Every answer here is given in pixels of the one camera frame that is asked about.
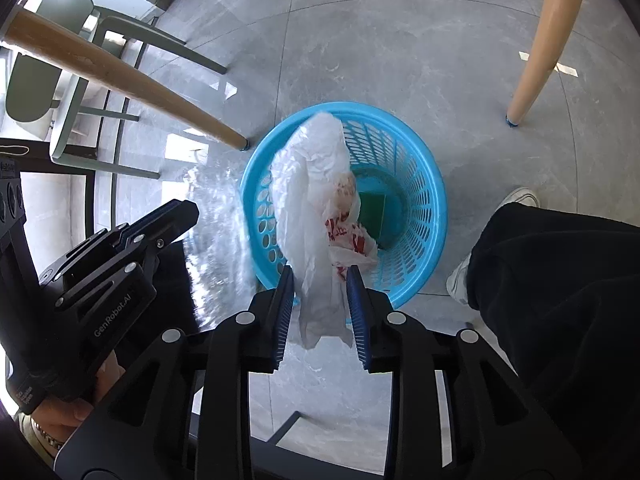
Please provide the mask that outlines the person's left hand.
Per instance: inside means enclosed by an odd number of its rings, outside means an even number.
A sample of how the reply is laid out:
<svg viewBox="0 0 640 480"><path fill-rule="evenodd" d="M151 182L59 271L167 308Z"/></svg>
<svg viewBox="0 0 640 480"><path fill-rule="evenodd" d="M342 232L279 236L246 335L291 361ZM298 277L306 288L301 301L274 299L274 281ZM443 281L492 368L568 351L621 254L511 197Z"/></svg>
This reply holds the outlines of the person's left hand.
<svg viewBox="0 0 640 480"><path fill-rule="evenodd" d="M96 391L94 400L82 399L72 402L62 401L48 396L30 415L32 428L38 441L47 451L55 455L74 431L84 422L93 410L94 404L101 400L124 374L114 351L96 372Z"/></svg>

